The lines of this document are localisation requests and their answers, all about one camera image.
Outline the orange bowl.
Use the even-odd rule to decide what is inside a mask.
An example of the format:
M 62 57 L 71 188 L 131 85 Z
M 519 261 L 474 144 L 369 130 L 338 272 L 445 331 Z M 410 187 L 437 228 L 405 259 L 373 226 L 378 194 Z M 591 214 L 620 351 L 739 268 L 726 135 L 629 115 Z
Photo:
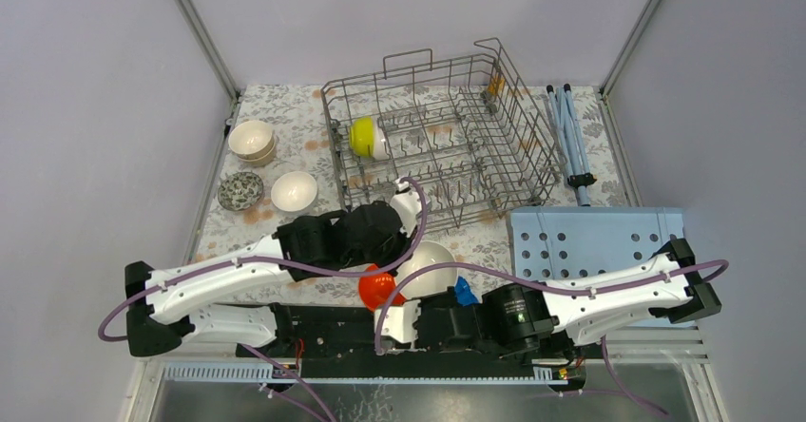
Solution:
M 374 312 L 387 301 L 395 287 L 396 281 L 394 276 L 390 273 L 382 273 L 360 278 L 357 284 L 357 291 L 365 307 L 370 312 Z

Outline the pink patterned bowl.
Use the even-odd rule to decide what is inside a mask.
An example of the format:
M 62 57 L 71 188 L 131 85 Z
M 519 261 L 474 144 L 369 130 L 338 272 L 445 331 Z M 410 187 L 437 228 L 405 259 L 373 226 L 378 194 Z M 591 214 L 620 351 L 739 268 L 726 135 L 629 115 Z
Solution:
M 247 210 L 262 200 L 264 184 L 253 172 L 237 172 L 226 177 L 217 190 L 219 205 L 232 212 Z

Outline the grey wire dish rack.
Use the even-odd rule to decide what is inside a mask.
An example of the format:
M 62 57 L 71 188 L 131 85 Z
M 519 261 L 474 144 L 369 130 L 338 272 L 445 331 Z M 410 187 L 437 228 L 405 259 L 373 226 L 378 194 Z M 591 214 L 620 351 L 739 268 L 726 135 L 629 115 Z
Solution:
M 506 85 L 493 97 L 486 89 L 496 73 Z M 563 179 L 554 125 L 498 38 L 446 59 L 428 48 L 388 55 L 379 71 L 329 81 L 321 95 L 346 209 L 386 200 L 395 180 L 411 177 L 426 192 L 429 218 L 447 229 L 540 205 Z M 386 134 L 389 160 L 349 147 L 350 125 L 365 116 Z

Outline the plain beige bowl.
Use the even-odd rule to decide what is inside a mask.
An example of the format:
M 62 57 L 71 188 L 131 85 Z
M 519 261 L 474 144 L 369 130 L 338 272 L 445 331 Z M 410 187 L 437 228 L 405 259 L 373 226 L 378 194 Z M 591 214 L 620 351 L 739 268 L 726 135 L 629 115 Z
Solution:
M 276 151 L 277 149 L 274 147 L 261 157 L 255 159 L 244 159 L 242 157 L 238 157 L 238 161 L 248 166 L 262 167 L 270 163 L 276 157 Z

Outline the beige bowl with leaf pattern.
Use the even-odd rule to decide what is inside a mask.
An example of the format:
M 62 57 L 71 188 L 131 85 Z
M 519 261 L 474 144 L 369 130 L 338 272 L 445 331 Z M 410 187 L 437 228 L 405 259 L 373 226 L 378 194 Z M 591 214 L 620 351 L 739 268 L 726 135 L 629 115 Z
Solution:
M 263 157 L 275 145 L 274 128 L 263 121 L 246 121 L 229 134 L 228 147 L 239 158 L 254 160 Z

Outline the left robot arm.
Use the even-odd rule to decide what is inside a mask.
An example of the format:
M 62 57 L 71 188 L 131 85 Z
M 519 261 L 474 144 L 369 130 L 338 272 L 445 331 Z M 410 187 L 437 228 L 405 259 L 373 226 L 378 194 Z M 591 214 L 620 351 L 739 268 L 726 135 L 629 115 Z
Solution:
M 158 270 L 143 261 L 124 269 L 126 343 L 131 355 L 149 357 L 185 341 L 235 342 L 282 356 L 295 332 L 269 309 L 223 305 L 241 292 L 308 278 L 335 277 L 375 264 L 393 269 L 420 238 L 422 206 L 411 194 L 358 208 L 300 216 L 237 251 L 184 267 Z

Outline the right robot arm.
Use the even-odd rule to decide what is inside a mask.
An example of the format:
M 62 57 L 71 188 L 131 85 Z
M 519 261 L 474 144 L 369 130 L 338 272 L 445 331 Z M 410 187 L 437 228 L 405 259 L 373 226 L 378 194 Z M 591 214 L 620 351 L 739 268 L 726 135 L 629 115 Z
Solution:
M 686 323 L 720 313 L 712 280 L 702 276 L 687 240 L 667 241 L 631 268 L 596 277 L 510 284 L 462 306 L 451 293 L 421 300 L 413 322 L 416 345 L 438 351 L 500 358 L 568 357 L 610 332 L 652 318 Z

